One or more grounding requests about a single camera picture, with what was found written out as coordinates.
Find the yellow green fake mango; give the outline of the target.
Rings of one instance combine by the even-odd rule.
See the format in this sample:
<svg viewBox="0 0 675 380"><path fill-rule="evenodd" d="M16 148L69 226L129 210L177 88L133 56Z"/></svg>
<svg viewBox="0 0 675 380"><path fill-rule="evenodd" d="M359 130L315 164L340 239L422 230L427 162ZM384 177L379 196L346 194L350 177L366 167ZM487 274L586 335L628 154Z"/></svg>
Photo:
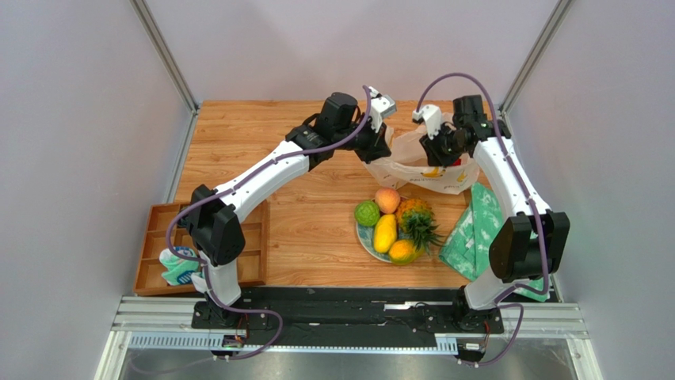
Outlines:
<svg viewBox="0 0 675 380"><path fill-rule="evenodd" d="M414 262L424 249L417 247L411 239L397 240L388 251L388 256L392 264L406 265Z"/></svg>

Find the green bumpy fake fruit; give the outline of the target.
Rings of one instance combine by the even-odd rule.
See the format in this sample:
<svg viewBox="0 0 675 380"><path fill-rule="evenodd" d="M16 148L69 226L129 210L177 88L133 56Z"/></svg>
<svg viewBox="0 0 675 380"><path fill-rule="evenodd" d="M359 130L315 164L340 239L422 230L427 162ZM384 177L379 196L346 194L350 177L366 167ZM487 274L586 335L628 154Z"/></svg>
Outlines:
<svg viewBox="0 0 675 380"><path fill-rule="evenodd" d="M353 213L356 222L366 227L374 227L380 218L379 206L373 200L359 203Z"/></svg>

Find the yellow fake fruit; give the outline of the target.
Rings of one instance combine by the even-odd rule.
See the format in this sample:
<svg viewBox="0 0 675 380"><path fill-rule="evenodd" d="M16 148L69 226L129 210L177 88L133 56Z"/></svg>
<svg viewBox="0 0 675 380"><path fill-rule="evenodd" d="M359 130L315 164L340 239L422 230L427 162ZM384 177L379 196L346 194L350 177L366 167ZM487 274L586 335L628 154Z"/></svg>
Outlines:
<svg viewBox="0 0 675 380"><path fill-rule="evenodd" d="M375 225L373 248L377 253L388 253L397 241L398 227L393 214L383 215Z"/></svg>

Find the fake peach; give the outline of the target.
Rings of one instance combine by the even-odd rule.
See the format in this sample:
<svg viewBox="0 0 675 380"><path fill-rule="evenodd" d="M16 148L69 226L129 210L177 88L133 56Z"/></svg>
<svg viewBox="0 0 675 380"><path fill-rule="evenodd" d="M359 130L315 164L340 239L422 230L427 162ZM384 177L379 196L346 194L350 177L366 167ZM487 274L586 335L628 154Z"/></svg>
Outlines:
<svg viewBox="0 0 675 380"><path fill-rule="evenodd" d="M401 202L401 196L394 188L380 188L373 200L382 213L394 214Z"/></svg>

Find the banana print plastic bag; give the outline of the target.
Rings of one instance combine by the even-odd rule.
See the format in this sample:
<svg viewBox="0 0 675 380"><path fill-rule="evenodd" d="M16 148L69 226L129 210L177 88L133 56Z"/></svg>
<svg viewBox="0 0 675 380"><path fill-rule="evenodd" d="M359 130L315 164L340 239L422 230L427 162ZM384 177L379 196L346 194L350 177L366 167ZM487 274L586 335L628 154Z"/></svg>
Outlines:
<svg viewBox="0 0 675 380"><path fill-rule="evenodd" d="M389 123L385 141L391 149L391 156L372 161L364 167L385 188L398 189L405 184L413 184L448 195L458 195L469 189L480 174L475 160L464 154L458 165L429 165L419 143L419 139L426 136L424 124L413 123L411 128L395 128Z"/></svg>

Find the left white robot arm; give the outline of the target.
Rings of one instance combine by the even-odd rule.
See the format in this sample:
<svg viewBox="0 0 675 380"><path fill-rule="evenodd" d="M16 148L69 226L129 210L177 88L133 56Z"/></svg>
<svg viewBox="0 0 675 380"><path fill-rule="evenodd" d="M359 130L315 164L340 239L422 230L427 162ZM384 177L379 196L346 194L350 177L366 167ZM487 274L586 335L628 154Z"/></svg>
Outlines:
<svg viewBox="0 0 675 380"><path fill-rule="evenodd" d="M332 158L336 150L351 150L364 163L390 156L384 120L397 106L372 87L365 92L364 111L356 98L332 93L320 112L291 129L256 165L213 189L201 185L193 191L190 205L178 218L185 221L198 250L205 281L201 290L218 307L230 311L241 295L236 260L246 245L242 223L260 203Z"/></svg>

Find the fake pineapple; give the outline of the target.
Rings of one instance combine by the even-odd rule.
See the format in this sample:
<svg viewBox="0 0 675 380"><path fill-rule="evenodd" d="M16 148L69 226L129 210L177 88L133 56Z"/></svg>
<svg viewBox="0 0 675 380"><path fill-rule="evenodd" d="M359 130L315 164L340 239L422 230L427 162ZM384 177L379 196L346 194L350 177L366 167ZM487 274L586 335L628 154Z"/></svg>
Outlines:
<svg viewBox="0 0 675 380"><path fill-rule="evenodd" d="M402 200L395 218L399 229L413 242L417 251L428 253L432 245L441 247L444 244L442 236L437 233L435 214L423 199Z"/></svg>

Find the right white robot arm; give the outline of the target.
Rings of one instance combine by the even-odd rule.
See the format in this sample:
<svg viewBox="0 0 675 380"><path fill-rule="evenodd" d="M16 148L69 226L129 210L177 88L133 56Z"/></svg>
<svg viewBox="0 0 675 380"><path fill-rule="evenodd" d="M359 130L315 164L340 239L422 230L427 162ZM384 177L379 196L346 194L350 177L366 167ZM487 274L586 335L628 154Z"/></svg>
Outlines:
<svg viewBox="0 0 675 380"><path fill-rule="evenodd" d="M469 310L489 310L516 289L532 291L533 280L549 289L561 264L570 230L564 212L553 211L537 194L515 153L511 134L479 95L456 98L452 121L436 105L419 105L413 120L424 124L420 143L429 162L449 165L468 154L485 173L501 208L503 224L489 249L489 267L463 290Z"/></svg>

